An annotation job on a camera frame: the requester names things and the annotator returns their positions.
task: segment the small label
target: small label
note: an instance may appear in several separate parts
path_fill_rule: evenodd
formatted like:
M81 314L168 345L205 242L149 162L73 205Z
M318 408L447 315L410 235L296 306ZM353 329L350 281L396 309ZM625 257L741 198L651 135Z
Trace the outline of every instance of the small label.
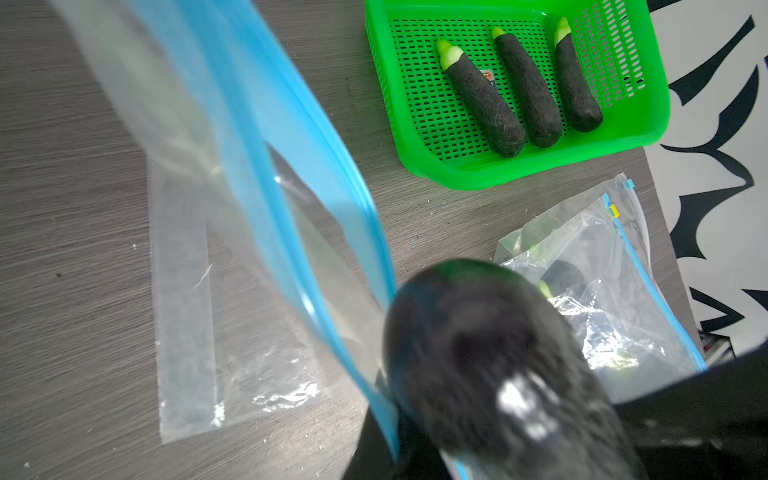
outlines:
M493 75L493 70L490 68L483 68L480 73L482 73L488 79L488 81L491 82L491 85L493 85L493 87L498 90L498 87L496 86L496 77Z

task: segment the zucchini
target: zucchini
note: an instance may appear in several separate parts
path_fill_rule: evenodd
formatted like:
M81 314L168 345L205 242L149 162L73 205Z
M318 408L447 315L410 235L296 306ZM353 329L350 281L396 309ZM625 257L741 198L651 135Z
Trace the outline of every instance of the zucchini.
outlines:
M519 274L466 259L420 271L382 343L402 414L483 478L647 479L571 326Z
M440 66L482 127L491 148L503 157L516 157L525 146L525 130L507 101L462 49L440 39L437 51Z
M563 132L560 108L547 81L520 41L511 33L494 27L491 37L509 70L512 86L520 100L523 120L531 143L539 148L554 145Z
M560 19L554 44L555 75L565 118L576 131L593 131L603 123L603 112L581 70L571 27L565 17Z

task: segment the green plastic basket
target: green plastic basket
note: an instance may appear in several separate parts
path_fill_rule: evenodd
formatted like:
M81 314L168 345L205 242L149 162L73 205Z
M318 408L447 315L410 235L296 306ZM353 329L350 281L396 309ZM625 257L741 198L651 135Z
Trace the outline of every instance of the green plastic basket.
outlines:
M528 143L519 156L505 159L489 148L440 70L435 41L446 38L478 68L491 69L520 117L490 29L499 25L517 36L559 105L552 65L562 16L603 108L603 124L582 134L563 117L565 129L555 146L542 150ZM366 31L402 164L449 188L491 187L652 144L667 128L667 79L645 0L366 0Z

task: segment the wood grain surface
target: wood grain surface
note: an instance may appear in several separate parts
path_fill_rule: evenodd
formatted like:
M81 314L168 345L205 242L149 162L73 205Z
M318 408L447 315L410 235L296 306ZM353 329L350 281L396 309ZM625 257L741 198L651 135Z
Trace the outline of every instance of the wood grain surface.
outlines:
M258 5L358 162L398 281L446 257L489 259L535 214L623 171L657 282L694 322L642 150L481 192L399 163L360 0ZM161 445L144 154L66 26L40 0L0 5L0 478L338 478L358 395Z

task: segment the plastic zipper bag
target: plastic zipper bag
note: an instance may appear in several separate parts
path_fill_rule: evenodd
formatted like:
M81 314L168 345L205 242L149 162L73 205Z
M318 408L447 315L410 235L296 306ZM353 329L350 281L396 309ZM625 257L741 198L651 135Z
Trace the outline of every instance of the plastic zipper bag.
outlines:
M248 0L54 0L147 152L164 442L375 387L395 281L372 198Z
M623 173L563 200L522 228L500 239L493 259L494 263L506 262L525 252L589 207L603 194L608 194L621 212L620 222L624 226L630 245L637 252L643 268L650 272L650 240L645 215L640 200L634 192L634 182Z
M542 240L501 265L538 284L568 319L612 402L637 398L706 369L647 273L619 221L623 212L608 194L550 233L554 222L548 214L523 227L518 237ZM539 235L539 228L544 233Z

